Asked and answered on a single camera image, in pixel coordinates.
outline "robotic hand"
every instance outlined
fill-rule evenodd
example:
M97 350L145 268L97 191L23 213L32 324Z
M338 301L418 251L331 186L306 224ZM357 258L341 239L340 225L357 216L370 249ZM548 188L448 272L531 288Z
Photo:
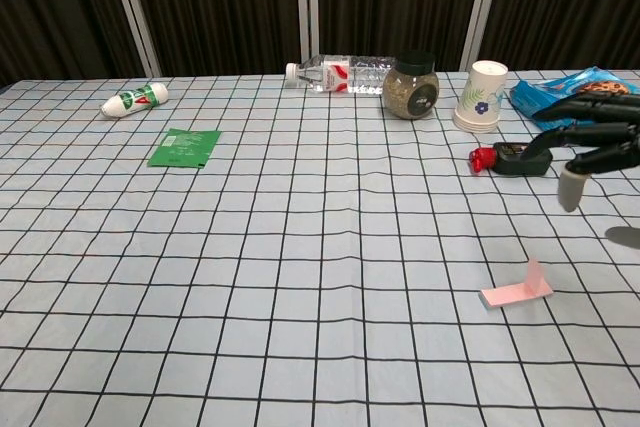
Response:
M640 95L583 92L559 100L533 116L549 121L564 118L592 120L542 132L522 152L523 160L545 149L566 144L598 147L567 162L560 175L558 200L571 212L578 207L591 174L640 165Z

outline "bottle cap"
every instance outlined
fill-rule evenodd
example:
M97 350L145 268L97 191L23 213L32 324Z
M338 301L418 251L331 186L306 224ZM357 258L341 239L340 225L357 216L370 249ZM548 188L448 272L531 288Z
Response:
M298 80L298 64L287 64L287 69L285 71L285 79L286 80Z
M497 156L498 153L496 152L496 149L491 147L480 147L479 149L473 150L469 154L471 169L476 174L483 169L490 169L496 165Z
M401 74L418 77L433 72L435 63L436 56L431 52L408 50L398 55L395 69Z

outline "green packet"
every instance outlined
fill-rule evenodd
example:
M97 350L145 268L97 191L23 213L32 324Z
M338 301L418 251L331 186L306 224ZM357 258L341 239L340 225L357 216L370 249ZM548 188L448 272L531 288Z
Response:
M209 160L221 132L169 129L147 162L149 167L196 167Z

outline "plastic water bottle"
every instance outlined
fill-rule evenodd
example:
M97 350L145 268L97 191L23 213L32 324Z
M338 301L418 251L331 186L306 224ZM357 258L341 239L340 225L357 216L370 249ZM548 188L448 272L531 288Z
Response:
M316 55L302 64L287 64L287 81L299 81L317 92L381 94L393 57Z
M164 104L168 98L169 92L165 85L154 82L136 90L114 95L102 104L100 110L107 117L124 117L143 109Z

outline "red and white label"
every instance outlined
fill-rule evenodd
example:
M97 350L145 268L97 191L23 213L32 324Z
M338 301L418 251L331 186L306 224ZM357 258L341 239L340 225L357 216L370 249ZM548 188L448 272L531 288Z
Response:
M325 60L322 64L322 88L326 92L346 92L349 87L349 59Z

